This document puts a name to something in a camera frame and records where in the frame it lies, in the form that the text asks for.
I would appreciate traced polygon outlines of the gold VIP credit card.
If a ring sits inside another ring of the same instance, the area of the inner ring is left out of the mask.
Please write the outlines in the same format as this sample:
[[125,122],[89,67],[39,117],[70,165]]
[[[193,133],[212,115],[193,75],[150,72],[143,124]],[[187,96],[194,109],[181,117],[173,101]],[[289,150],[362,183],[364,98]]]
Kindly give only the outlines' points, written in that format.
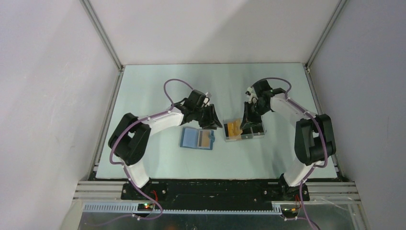
[[211,135],[211,130],[200,130],[197,147],[200,149],[210,149],[212,143]]

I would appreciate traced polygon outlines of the blue leather card holder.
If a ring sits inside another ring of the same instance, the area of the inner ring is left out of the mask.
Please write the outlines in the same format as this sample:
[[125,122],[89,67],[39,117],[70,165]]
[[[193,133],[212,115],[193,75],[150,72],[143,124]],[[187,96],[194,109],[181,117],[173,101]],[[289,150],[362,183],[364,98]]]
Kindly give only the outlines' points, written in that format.
[[200,149],[197,147],[199,131],[202,129],[196,129],[191,127],[184,127],[182,129],[181,137],[180,137],[180,147],[187,148],[187,149],[195,149],[195,150],[212,150],[213,145],[215,142],[214,130],[211,130],[212,135],[212,143],[210,149]]

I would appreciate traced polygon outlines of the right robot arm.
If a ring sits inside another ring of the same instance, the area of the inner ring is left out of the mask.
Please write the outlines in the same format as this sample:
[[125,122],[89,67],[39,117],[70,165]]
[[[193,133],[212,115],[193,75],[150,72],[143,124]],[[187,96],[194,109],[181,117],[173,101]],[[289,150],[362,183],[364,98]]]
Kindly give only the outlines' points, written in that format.
[[244,102],[241,129],[262,123],[268,112],[283,116],[295,129],[293,165],[281,174],[279,196],[293,199],[303,188],[316,168],[326,168],[328,158],[336,153],[336,143],[330,116],[318,115],[299,105],[289,96],[292,84],[285,80],[288,89],[273,88],[270,77],[256,81],[247,88],[248,100]]

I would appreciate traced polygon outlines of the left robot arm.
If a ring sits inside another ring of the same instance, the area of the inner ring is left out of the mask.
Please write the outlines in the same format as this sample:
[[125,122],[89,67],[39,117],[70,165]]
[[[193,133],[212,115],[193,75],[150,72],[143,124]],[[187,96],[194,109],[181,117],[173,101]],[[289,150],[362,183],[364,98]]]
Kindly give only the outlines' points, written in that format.
[[108,141],[110,156],[117,156],[119,160],[110,159],[110,163],[123,167],[134,186],[133,194],[139,199],[147,199],[151,195],[151,186],[147,184],[149,176],[142,162],[149,138],[170,127],[192,121],[198,122],[201,129],[223,127],[209,96],[198,90],[192,90],[187,98],[172,103],[163,112],[144,117],[127,113],[122,117]]

